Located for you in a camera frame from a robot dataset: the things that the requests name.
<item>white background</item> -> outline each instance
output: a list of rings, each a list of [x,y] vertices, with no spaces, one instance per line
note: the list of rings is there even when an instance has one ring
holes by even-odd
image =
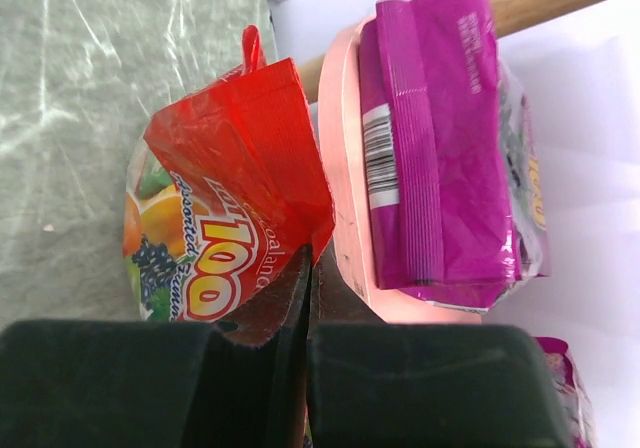
[[[376,0],[273,7],[280,55],[301,63]],[[553,275],[488,322],[566,339],[599,446],[640,446],[640,0],[610,0],[501,40],[533,107]]]

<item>pink bowl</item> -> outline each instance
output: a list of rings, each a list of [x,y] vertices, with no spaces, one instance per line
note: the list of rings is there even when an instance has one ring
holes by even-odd
[[[386,322],[480,323],[480,315],[376,287],[358,79],[358,44],[367,21],[338,34],[327,52],[318,94],[320,152],[335,202],[334,244],[340,274]]]

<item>fruit snack package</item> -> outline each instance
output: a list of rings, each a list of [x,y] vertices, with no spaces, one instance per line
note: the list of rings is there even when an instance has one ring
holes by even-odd
[[[536,338],[544,351],[553,385],[564,407],[576,448],[595,448],[591,401],[578,374],[566,341]]]
[[[244,63],[158,111],[127,172],[123,255],[144,319],[214,321],[266,288],[294,252],[317,262],[333,203],[291,60]]]

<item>plastic wrapper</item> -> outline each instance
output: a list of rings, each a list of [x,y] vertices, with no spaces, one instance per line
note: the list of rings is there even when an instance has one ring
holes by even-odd
[[[486,311],[546,275],[528,106],[488,0],[380,2],[359,60],[378,286]]]
[[[153,116],[129,164],[123,254],[144,318],[216,320],[331,237],[293,63],[265,66],[255,27],[243,49],[243,66]]]
[[[594,448],[591,402],[587,396],[569,345],[557,338],[537,338],[551,369],[553,384],[569,420],[576,448]]]
[[[239,64],[247,25],[276,59],[267,0],[0,6],[0,326],[135,320],[121,256],[132,150],[151,114]]]

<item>orange fruit illustration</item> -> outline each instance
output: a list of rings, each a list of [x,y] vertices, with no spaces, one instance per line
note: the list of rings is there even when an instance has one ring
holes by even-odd
[[[194,216],[209,214],[207,207],[197,200],[193,200],[192,209]],[[186,251],[183,219],[182,196],[173,185],[147,201],[140,213],[142,233],[154,245],[167,245],[169,254],[174,259],[180,258]]]
[[[122,241],[122,253],[124,256],[134,254],[140,248],[142,242],[142,226],[138,205],[127,193],[124,205],[124,236]]]

